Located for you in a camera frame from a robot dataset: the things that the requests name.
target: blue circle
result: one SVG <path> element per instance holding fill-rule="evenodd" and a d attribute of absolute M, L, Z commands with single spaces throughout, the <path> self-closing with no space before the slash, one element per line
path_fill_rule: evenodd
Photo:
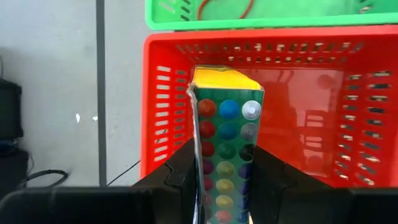
<path fill-rule="evenodd" d="M 233 123 L 224 123 L 218 128 L 218 134 L 224 140 L 234 139 L 238 135 L 238 130 Z"/>
<path fill-rule="evenodd" d="M 234 100 L 225 100 L 220 105 L 219 113 L 223 119 L 234 119 L 240 113 L 239 105 Z"/>

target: floor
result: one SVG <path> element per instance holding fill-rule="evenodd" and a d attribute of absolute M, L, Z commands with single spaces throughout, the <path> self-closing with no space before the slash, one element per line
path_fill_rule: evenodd
<path fill-rule="evenodd" d="M 21 145 L 33 172 L 66 170 L 67 186 L 100 182 L 96 26 L 96 0 L 0 2 L 5 78 L 23 91 Z M 107 183 L 140 157 L 142 43 L 150 33 L 144 1 L 105 1 Z M 139 166 L 113 185 L 138 179 Z"/>

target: red circle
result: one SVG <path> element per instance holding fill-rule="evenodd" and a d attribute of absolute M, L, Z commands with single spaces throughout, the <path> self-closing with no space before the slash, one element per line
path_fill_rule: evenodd
<path fill-rule="evenodd" d="M 201 141 L 201 154 L 204 157 L 210 157 L 212 155 L 214 155 L 214 146 L 211 142 L 209 141 Z"/>
<path fill-rule="evenodd" d="M 216 219 L 219 222 L 230 222 L 232 220 L 232 215 L 227 210 L 220 210 L 216 212 Z"/>
<path fill-rule="evenodd" d="M 216 114 L 216 104 L 209 99 L 201 100 L 198 103 L 198 113 L 200 116 L 209 118 Z"/>
<path fill-rule="evenodd" d="M 210 138 L 216 133 L 216 128 L 210 121 L 200 121 L 199 132 L 201 138 Z"/>
<path fill-rule="evenodd" d="M 210 178 L 205 177 L 205 190 L 211 190 L 213 187 L 213 181 Z"/>

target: yellow circle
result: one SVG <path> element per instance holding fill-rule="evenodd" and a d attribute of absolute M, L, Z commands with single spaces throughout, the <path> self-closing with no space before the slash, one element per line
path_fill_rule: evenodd
<path fill-rule="evenodd" d="M 234 174 L 235 167 L 232 163 L 224 161 L 217 165 L 216 170 L 217 174 L 222 177 L 231 177 Z"/>
<path fill-rule="evenodd" d="M 229 209 L 234 206 L 234 202 L 227 195 L 220 195 L 216 198 L 216 204 L 220 208 Z"/>
<path fill-rule="evenodd" d="M 216 188 L 222 194 L 227 194 L 234 191 L 234 184 L 228 179 L 221 179 L 217 181 Z"/>

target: green plastic basket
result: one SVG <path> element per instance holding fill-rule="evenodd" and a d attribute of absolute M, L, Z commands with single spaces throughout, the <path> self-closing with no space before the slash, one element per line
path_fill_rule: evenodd
<path fill-rule="evenodd" d="M 146 0 L 146 22 L 155 30 L 352 26 L 398 23 L 398 0 Z"/>

